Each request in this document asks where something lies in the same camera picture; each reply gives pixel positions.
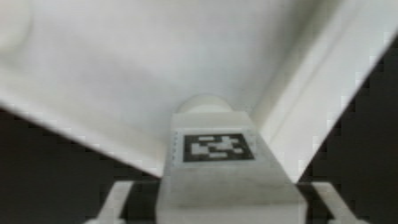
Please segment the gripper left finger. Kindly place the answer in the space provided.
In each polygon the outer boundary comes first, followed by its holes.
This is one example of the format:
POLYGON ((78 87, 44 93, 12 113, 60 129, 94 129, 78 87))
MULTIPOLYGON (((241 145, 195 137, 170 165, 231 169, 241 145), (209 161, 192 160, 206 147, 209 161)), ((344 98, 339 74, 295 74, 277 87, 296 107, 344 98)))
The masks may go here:
POLYGON ((117 181, 112 185, 105 203, 97 212, 97 216, 90 218, 83 224, 126 224, 121 218, 129 191, 133 187, 131 181, 117 181))

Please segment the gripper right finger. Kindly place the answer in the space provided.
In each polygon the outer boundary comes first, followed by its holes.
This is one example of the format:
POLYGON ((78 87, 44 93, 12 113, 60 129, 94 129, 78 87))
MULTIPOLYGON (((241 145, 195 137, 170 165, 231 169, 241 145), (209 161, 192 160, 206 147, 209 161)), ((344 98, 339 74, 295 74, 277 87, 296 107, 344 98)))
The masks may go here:
POLYGON ((369 224, 357 218, 332 184, 312 182, 311 185, 332 214, 327 224, 369 224))

